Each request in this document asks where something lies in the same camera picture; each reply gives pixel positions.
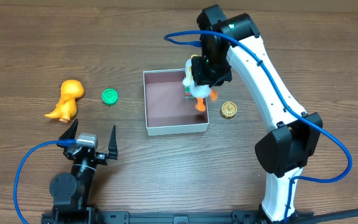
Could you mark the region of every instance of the gold bottle cap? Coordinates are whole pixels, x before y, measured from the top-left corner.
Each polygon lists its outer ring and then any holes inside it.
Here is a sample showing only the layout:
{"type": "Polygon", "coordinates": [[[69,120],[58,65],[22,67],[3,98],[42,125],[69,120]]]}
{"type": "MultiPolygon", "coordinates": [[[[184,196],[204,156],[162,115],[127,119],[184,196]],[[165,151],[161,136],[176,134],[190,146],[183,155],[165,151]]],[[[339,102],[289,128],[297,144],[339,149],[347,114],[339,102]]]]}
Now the gold bottle cap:
{"type": "Polygon", "coordinates": [[[237,106],[231,101],[224,102],[222,105],[221,113],[226,118],[232,118],[237,113],[237,106]]]}

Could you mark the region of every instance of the cardboard box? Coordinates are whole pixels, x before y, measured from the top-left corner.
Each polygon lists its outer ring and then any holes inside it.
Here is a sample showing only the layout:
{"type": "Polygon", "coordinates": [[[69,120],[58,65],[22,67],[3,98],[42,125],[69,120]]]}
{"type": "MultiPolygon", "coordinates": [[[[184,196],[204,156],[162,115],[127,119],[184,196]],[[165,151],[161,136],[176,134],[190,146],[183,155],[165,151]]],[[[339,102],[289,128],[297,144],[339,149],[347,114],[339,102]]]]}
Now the cardboard box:
{"type": "Polygon", "coordinates": [[[185,69],[143,72],[146,128],[149,136],[204,132],[209,124],[205,112],[196,110],[197,99],[185,98],[185,69]]]}

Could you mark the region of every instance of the white arm segment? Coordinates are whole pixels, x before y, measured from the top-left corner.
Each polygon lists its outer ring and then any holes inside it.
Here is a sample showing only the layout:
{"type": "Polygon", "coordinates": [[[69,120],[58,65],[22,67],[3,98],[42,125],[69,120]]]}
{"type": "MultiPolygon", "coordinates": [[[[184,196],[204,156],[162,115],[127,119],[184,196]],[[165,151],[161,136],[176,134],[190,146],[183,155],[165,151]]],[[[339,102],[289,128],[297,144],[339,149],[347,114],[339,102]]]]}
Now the white arm segment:
{"type": "MultiPolygon", "coordinates": [[[[254,36],[240,40],[242,44],[250,48],[263,63],[272,75],[278,89],[283,95],[284,100],[297,114],[301,115],[306,112],[305,109],[294,99],[288,89],[285,87],[283,81],[278,76],[276,69],[274,69],[269,57],[267,56],[264,43],[261,37],[254,36]]],[[[284,124],[292,123],[296,118],[289,112],[284,112],[284,106],[278,98],[271,82],[267,78],[265,72],[257,62],[242,48],[230,47],[227,51],[227,61],[240,75],[242,81],[246,84],[250,91],[262,119],[265,124],[265,129],[269,133],[277,129],[277,123],[283,121],[284,124]]],[[[289,178],[300,175],[302,169],[296,168],[288,171],[281,178],[275,174],[266,175],[266,192],[265,198],[262,201],[262,208],[271,221],[280,221],[284,219],[285,205],[288,199],[289,178]]],[[[291,195],[291,209],[288,210],[288,217],[295,211],[293,206],[293,199],[295,196],[296,181],[292,188],[291,195]]]]}

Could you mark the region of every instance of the green bottle cap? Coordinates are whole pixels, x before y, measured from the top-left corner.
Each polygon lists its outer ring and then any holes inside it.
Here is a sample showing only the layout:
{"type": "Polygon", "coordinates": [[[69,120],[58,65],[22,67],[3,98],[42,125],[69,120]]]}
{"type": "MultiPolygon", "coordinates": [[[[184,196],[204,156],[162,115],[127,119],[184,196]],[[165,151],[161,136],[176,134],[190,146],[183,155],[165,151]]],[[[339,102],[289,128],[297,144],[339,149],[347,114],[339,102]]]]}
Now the green bottle cap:
{"type": "Polygon", "coordinates": [[[115,105],[118,101],[118,93],[112,88],[105,89],[102,93],[102,100],[107,105],[115,105]]]}

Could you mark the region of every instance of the yellow rubber duck toy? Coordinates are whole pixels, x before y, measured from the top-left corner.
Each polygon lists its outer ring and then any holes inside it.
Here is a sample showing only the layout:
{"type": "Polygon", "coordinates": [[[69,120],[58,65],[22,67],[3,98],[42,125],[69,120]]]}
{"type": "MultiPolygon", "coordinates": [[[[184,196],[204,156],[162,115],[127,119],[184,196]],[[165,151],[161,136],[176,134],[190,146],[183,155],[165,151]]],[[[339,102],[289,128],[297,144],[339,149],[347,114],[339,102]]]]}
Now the yellow rubber duck toy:
{"type": "Polygon", "coordinates": [[[59,121],[67,123],[77,112],[75,99],[84,95],[84,88],[77,80],[66,80],[60,87],[60,100],[56,109],[49,114],[48,118],[59,118],[59,121]]]}

